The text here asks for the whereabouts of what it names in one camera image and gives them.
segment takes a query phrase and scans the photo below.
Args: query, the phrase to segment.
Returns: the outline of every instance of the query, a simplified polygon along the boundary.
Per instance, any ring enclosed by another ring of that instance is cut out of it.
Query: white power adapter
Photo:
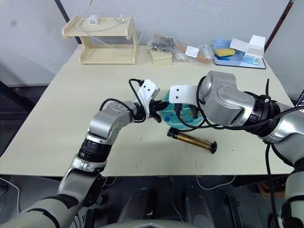
[[[98,15],[90,15],[87,19],[87,22],[89,23],[89,25],[97,25],[99,22]]]

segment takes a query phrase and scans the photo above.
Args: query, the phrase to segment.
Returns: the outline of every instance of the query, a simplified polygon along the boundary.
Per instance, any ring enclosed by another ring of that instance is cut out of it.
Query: black end cap
[[[214,154],[215,151],[217,151],[218,149],[218,144],[216,141],[214,141],[212,144],[211,144],[211,147],[210,147],[210,151],[211,151],[211,154]]]
[[[178,135],[178,130],[171,127],[167,133],[167,136],[170,137],[170,138],[173,138],[173,139],[177,139],[177,135]]]

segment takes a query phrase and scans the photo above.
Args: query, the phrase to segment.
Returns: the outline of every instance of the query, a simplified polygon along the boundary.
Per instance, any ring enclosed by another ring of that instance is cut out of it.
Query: cardboard box
[[[245,52],[243,62],[258,65],[264,55],[265,37],[253,35],[246,43],[233,37],[230,47]]]

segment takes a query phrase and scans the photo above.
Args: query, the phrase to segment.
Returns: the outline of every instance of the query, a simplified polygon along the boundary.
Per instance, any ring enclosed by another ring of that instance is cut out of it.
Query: black cable
[[[199,125],[197,125],[198,127],[200,127],[200,126],[202,126],[203,124],[205,123],[205,120],[203,120],[203,122],[201,122]],[[196,130],[197,128],[191,128],[191,129],[189,129],[189,130],[180,130],[180,129],[177,129],[176,128],[176,130],[177,131],[179,131],[179,132],[192,132],[192,131],[194,131],[194,130]]]
[[[303,107],[300,107],[300,106],[286,109],[285,111],[282,111],[282,112],[276,114],[272,120],[276,120],[276,119],[281,118],[282,116],[284,116],[286,114],[292,113],[294,111],[302,110],[302,109],[303,109]],[[254,128],[254,127],[259,127],[259,126],[265,125],[268,122],[269,122],[269,120],[262,120],[260,122],[256,122],[256,123],[253,123],[253,124],[247,125],[247,126],[225,127],[225,128],[230,129],[230,130],[247,130],[247,129],[251,129],[251,128]]]
[[[249,95],[253,96],[253,97],[256,98],[256,99],[259,99],[259,98],[260,98],[258,95],[254,94],[254,93],[252,93],[252,92],[244,91],[244,93],[245,93],[245,94],[249,94]]]
[[[268,88],[269,88],[269,78],[267,79],[267,83],[266,83],[266,89],[265,89],[265,95],[266,96],[269,96],[269,90],[268,90]]]
[[[199,99],[199,102],[200,102],[202,105],[204,105],[204,104],[206,103],[205,101],[200,100],[200,99]]]
[[[278,222],[278,219],[277,219],[277,212],[276,212],[275,192],[274,192],[274,186],[273,186],[271,171],[270,171],[270,166],[269,166],[270,145],[271,145],[270,143],[267,144],[266,152],[265,152],[265,160],[266,160],[266,168],[267,168],[268,182],[269,182],[269,188],[270,188],[272,213],[274,215],[275,227],[279,228],[279,222]]]
[[[198,84],[198,88],[197,88],[197,90],[196,90],[196,104],[197,104],[197,107],[199,108],[200,113],[201,113],[202,116],[204,117],[204,120],[205,120],[206,123],[209,125],[209,127],[212,127],[212,128],[214,128],[214,129],[217,129],[217,130],[225,129],[224,126],[223,126],[223,127],[217,127],[217,126],[218,126],[217,124],[215,124],[215,125],[211,124],[211,123],[209,122],[209,120],[207,119],[206,115],[204,114],[204,111],[202,110],[201,106],[200,106],[200,99],[199,99],[200,86],[201,86],[201,84],[202,84],[202,82],[203,82],[204,79],[205,79],[205,77],[202,77],[202,78],[200,79],[199,84]]]
[[[189,125],[187,124],[185,121],[183,121],[183,119],[181,118],[180,115],[177,115],[177,118],[178,120],[183,124],[185,125],[186,127],[189,127],[189,128],[193,128],[193,129],[202,129],[202,128],[209,128],[210,126],[192,126],[192,125]]]
[[[103,110],[104,105],[105,105],[107,102],[109,102],[109,101],[114,101],[114,102],[117,102],[117,103],[121,104],[121,105],[124,106],[126,109],[128,109],[128,111],[131,113],[132,118],[133,118],[133,119],[136,119],[136,118],[135,118],[135,115],[134,115],[134,113],[133,113],[133,110],[132,110],[129,106],[127,106],[124,102],[119,101],[119,100],[114,99],[114,98],[105,99],[105,101],[101,104],[99,110],[100,110],[100,111]]]
[[[136,99],[138,100],[138,102],[139,102],[139,104],[140,104],[140,106],[141,106],[141,108],[142,108],[142,111],[144,112],[143,119],[142,119],[142,120],[139,120],[139,121],[135,121],[134,123],[142,123],[142,122],[144,122],[144,121],[146,120],[146,112],[145,112],[145,110],[144,110],[144,106],[143,106],[141,100],[139,99],[139,97],[138,97],[138,95],[137,95],[137,92],[135,91],[135,89],[134,89],[134,87],[133,87],[133,85],[132,85],[132,82],[133,82],[133,81],[137,82],[140,86],[142,85],[143,81],[142,81],[142,80],[139,80],[139,79],[135,79],[135,78],[129,79],[129,85],[130,85],[130,87],[131,87],[131,89],[132,89],[132,91],[133,91],[133,93],[134,93]]]
[[[74,221],[75,227],[76,227],[76,228],[78,228],[78,226],[77,226],[77,223],[76,223],[75,219],[74,219],[73,221]]]

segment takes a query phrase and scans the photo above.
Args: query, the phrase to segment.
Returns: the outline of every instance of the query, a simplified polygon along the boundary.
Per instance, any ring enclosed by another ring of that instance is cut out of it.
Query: gray wall
[[[304,89],[304,1],[296,0],[265,52],[265,59],[292,99]]]
[[[61,0],[69,17],[89,0]],[[268,38],[288,0],[100,0],[112,15],[133,14],[144,26],[141,45],[163,33],[193,45],[215,38]],[[88,13],[107,17],[97,0]],[[48,84],[77,43],[64,40],[65,21],[54,0],[0,0],[1,80],[11,86]]]
[[[64,40],[54,0],[0,0],[0,75],[7,85],[45,85],[77,47]]]
[[[61,0],[69,17],[82,15],[89,0]],[[288,0],[99,0],[115,16],[133,15],[144,27],[146,45],[154,33],[188,41],[193,45],[215,38],[249,41],[253,34],[270,36]],[[108,17],[93,0],[88,15]]]

